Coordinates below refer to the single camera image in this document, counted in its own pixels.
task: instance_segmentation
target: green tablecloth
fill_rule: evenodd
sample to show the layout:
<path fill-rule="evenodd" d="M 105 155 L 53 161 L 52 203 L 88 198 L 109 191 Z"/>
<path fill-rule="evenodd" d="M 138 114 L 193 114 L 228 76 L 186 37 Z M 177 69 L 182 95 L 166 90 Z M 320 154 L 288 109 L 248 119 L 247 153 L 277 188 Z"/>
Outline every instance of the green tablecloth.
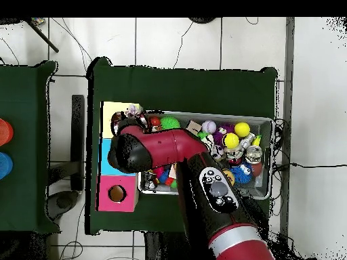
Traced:
<path fill-rule="evenodd" d="M 89 66 L 87 77 L 87 173 L 91 168 L 91 178 L 87 175 L 85 228 L 91 234 L 98 230 L 184 231 L 177 196 L 140 194 L 133 213 L 95 210 L 101 101 L 133 102 L 146 110 L 274 118 L 274 68 L 260 72 L 166 70 L 111 66 L 107 58 L 97 58 Z M 268 210 L 269 199 L 259 203 Z"/>
<path fill-rule="evenodd" d="M 14 128 L 0 146 L 14 162 L 0 180 L 0 231 L 58 232 L 45 214 L 47 185 L 47 80 L 56 63 L 0 65 L 0 118 Z"/>

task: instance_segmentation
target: green spiky ball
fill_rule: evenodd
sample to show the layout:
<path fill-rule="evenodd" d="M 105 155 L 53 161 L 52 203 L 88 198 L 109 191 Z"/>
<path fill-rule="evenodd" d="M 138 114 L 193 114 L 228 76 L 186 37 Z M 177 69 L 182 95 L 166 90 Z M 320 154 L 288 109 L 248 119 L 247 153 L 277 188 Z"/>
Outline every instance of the green spiky ball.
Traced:
<path fill-rule="evenodd" d="M 160 120 L 162 129 L 179 129 L 180 122 L 172 116 L 164 116 Z"/>
<path fill-rule="evenodd" d="M 208 135 L 209 133 L 206 133 L 205 131 L 198 132 L 198 137 L 200 137 L 200 139 L 203 139 L 204 137 L 207 137 Z"/>

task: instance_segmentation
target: yellow block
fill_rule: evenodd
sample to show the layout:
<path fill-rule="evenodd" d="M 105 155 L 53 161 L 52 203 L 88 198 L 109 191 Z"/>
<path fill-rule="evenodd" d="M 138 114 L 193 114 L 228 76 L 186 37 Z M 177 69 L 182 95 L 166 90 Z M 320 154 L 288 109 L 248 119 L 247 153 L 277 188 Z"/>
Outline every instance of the yellow block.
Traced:
<path fill-rule="evenodd" d="M 112 139 L 113 134 L 110 128 L 111 118 L 115 112 L 126 111 L 130 105 L 140 108 L 139 104 L 122 103 L 122 102 L 104 102 L 102 107 L 102 137 L 104 139 Z"/>

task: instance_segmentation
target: black pole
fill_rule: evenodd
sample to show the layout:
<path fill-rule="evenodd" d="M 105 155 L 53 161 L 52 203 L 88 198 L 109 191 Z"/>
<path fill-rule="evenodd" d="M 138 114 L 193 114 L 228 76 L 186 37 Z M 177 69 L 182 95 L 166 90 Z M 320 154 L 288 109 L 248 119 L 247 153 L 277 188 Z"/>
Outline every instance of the black pole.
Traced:
<path fill-rule="evenodd" d="M 25 20 L 26 23 L 29 24 L 33 30 L 39 34 L 39 36 L 56 52 L 58 53 L 59 50 L 56 46 L 53 45 L 53 43 L 41 32 L 41 30 L 31 21 L 31 20 Z"/>

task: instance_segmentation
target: red cup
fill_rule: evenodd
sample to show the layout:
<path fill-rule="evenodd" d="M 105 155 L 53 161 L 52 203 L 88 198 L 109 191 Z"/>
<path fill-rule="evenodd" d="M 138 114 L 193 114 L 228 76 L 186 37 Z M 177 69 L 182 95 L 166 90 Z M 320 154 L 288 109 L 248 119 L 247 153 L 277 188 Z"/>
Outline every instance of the red cup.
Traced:
<path fill-rule="evenodd" d="M 0 118 L 0 146 L 7 144 L 14 136 L 12 126 Z"/>

